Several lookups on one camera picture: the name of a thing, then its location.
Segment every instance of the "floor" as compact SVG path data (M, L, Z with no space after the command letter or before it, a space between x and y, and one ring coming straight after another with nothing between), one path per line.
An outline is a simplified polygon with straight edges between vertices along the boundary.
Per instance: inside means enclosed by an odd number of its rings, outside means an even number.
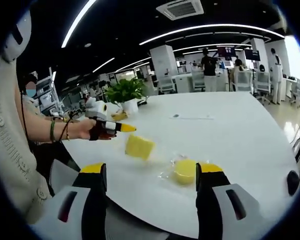
M300 107L289 103L289 98L280 104L264 104L264 107L272 115L280 128L284 131L289 142L294 141L300 136Z

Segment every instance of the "bracelet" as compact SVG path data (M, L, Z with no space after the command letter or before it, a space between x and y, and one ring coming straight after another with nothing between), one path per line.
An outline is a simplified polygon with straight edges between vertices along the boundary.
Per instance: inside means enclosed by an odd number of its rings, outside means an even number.
M55 129L55 120L53 120L51 122L51 126L50 126L50 140L53 143L56 141L55 136L54 136L54 129Z
M66 139L70 140L69 132L68 132L68 127L69 127L69 125L66 126Z

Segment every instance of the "computer monitor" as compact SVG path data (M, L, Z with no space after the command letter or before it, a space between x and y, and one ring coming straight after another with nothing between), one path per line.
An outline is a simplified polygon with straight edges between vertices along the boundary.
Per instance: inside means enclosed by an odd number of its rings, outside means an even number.
M245 58L248 60L260 61L260 54L258 50L245 49Z
M219 57L235 57L236 56L236 50L234 47L230 46L219 46L218 49L218 55Z
M224 67L226 69L233 69L234 68L234 63L232 61L224 61Z

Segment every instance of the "yellow sponge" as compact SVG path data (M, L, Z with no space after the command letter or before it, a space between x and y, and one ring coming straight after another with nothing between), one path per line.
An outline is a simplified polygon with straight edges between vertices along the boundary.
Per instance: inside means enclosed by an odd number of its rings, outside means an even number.
M125 154L147 160L154 146L153 141L131 134L125 146Z
M184 159L177 161L174 166L174 177L181 185L193 183L196 175L196 161Z

